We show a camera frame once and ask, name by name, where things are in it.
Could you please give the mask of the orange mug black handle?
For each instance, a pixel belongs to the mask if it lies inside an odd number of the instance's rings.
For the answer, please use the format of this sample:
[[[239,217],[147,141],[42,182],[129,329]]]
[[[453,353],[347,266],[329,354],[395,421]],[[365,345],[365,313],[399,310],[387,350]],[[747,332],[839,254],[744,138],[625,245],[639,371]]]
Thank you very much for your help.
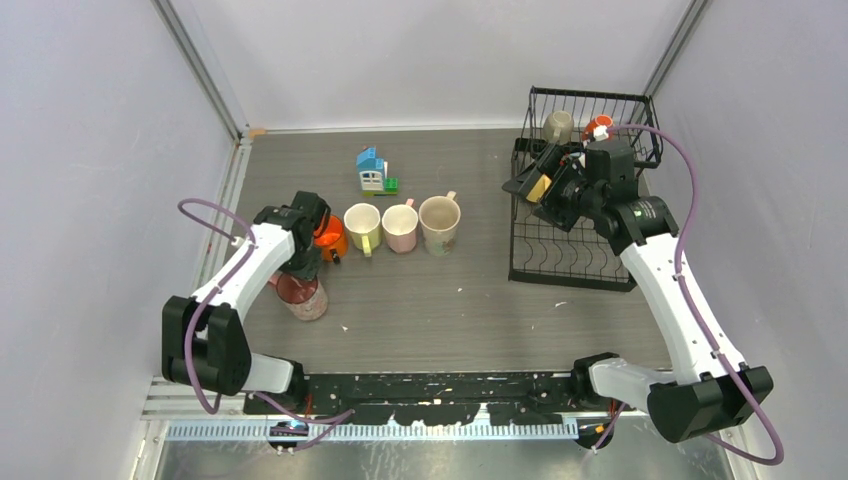
[[[325,262],[338,265],[348,250],[342,221],[335,215],[328,215],[314,231],[314,244],[321,250]]]

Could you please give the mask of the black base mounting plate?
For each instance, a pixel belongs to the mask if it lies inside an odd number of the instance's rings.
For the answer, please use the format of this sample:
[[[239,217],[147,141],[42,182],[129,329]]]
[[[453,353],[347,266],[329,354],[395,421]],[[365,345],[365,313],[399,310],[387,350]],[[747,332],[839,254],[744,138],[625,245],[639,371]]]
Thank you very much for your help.
[[[620,403],[582,396],[568,372],[440,372],[300,375],[284,393],[250,394],[248,415],[284,410],[351,425],[468,425],[485,413],[495,426],[552,425],[566,414],[610,417]]]

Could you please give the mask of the aluminium slotted rail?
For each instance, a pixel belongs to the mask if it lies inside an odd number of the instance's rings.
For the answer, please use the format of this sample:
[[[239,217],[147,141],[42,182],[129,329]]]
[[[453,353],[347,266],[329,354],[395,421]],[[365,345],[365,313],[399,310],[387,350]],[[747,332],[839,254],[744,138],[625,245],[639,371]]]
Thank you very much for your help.
[[[273,445],[352,441],[471,441],[471,440],[575,440],[579,436],[577,413],[566,414],[552,425],[495,426],[488,415],[479,414],[468,425],[426,426],[415,422],[402,426],[351,425],[345,413],[332,419],[317,419],[288,410],[281,414],[248,415],[244,403],[250,394],[225,396],[220,409],[208,414],[192,389],[164,379],[154,380],[142,410],[145,420],[163,420],[173,440],[204,441],[266,440]]]

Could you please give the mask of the tall cream dragon mug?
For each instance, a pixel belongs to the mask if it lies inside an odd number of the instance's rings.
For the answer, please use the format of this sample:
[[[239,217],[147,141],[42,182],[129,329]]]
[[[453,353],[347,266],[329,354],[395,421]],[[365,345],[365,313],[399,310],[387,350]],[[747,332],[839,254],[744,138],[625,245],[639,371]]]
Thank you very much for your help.
[[[437,257],[448,255],[456,244],[461,219],[456,192],[427,198],[421,203],[418,215],[426,250]]]

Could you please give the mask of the beige mug shelf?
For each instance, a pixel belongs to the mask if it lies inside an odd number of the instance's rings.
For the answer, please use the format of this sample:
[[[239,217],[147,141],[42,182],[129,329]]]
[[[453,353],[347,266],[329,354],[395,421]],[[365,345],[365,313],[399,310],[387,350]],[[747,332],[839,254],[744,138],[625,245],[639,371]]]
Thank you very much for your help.
[[[574,125],[574,119],[570,112],[565,110],[553,111],[544,120],[542,139],[549,144],[565,145],[571,141]]]

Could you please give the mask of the pink patterned mug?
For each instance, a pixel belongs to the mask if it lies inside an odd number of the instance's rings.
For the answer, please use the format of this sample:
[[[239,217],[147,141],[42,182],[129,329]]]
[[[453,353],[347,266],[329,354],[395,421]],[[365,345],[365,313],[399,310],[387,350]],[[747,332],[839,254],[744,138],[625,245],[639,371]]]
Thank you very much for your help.
[[[327,312],[329,297],[318,277],[306,280],[276,272],[268,283],[291,313],[302,321],[315,321]]]

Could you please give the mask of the orange mug shelf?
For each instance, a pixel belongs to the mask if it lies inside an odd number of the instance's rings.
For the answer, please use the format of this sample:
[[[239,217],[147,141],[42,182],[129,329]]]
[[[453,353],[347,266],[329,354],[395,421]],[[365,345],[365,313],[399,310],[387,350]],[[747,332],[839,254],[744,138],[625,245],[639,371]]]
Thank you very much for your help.
[[[594,117],[589,123],[584,127],[581,138],[583,141],[591,140],[594,138],[594,130],[597,127],[612,127],[614,125],[614,120],[611,116],[606,114],[600,114]]]

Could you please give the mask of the pale yellow faceted mug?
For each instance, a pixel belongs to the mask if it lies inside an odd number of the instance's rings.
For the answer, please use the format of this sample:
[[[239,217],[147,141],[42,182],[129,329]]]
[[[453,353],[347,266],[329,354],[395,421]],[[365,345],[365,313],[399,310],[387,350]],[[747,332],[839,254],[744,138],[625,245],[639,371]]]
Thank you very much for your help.
[[[381,212],[369,203],[357,203],[346,210],[343,224],[354,246],[371,257],[382,243]]]

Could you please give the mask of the pink faceted mug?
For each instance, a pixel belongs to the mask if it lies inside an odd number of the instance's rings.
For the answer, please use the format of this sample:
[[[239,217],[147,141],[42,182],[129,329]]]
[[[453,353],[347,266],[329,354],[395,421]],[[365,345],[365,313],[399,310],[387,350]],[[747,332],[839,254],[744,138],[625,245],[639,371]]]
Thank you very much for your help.
[[[397,254],[411,252],[417,244],[419,215],[414,199],[390,206],[382,215],[381,225],[388,247]]]

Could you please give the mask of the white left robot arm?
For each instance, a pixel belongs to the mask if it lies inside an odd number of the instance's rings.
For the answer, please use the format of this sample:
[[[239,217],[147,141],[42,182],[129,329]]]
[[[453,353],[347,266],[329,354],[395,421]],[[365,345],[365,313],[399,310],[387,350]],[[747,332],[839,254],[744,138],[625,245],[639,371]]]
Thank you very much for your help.
[[[299,191],[288,205],[266,206],[243,222],[243,242],[222,269],[187,297],[162,309],[161,370],[165,379],[216,394],[268,393],[280,412],[298,412],[307,398],[299,363],[252,352],[244,332],[248,310],[276,273],[316,278],[321,264],[314,234],[330,208]]]

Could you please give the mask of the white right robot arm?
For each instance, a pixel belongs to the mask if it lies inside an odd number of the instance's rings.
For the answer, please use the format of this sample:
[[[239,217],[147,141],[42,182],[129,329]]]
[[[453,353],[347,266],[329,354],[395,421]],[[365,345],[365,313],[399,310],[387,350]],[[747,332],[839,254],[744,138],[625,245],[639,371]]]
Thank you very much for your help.
[[[517,139],[522,162],[502,188],[527,202],[539,181],[550,185],[534,216],[564,232],[582,218],[638,285],[660,329],[672,368],[653,370],[605,352],[575,361],[571,397],[584,410],[608,399],[645,412],[671,443],[744,423],[748,395],[764,400],[774,382],[764,366],[751,367],[721,330],[681,250],[682,234],[667,204],[639,191],[636,153],[626,141],[576,144]]]

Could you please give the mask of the toy brick house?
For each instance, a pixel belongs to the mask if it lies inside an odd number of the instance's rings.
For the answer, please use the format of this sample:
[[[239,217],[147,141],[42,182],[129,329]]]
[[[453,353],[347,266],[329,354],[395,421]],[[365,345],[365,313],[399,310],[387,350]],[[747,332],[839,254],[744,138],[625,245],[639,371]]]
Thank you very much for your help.
[[[388,162],[377,154],[375,147],[365,147],[356,157],[360,189],[364,196],[383,197],[398,194],[399,181],[388,174]]]

